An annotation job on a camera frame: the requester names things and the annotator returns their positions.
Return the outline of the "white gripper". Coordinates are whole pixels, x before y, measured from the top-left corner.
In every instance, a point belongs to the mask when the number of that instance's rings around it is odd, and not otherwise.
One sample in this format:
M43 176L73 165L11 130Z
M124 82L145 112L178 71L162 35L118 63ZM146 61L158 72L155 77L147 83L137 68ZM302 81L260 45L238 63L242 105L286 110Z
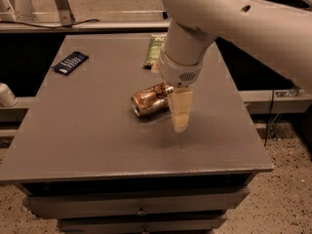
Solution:
M197 80L202 67L202 62L194 65L178 64L168 57L164 48L161 48L158 61L151 67L152 73L159 74L160 72L166 84L172 87L181 87L173 88L173 91L168 95L169 108L176 133L182 133L188 127L193 92L187 86Z

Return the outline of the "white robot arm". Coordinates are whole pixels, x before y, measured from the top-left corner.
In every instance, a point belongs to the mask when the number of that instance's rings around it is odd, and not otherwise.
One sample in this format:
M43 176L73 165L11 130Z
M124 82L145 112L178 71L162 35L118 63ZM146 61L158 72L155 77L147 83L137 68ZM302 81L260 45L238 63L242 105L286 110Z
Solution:
M171 17L158 58L174 130L187 129L203 56L220 37L309 92L312 13L265 0L162 0Z

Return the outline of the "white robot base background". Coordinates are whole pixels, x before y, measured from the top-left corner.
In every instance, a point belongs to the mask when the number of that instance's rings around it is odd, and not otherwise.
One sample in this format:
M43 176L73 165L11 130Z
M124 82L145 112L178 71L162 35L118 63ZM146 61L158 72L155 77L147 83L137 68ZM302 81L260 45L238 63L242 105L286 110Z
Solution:
M13 22L35 21L32 0L0 0L0 20Z

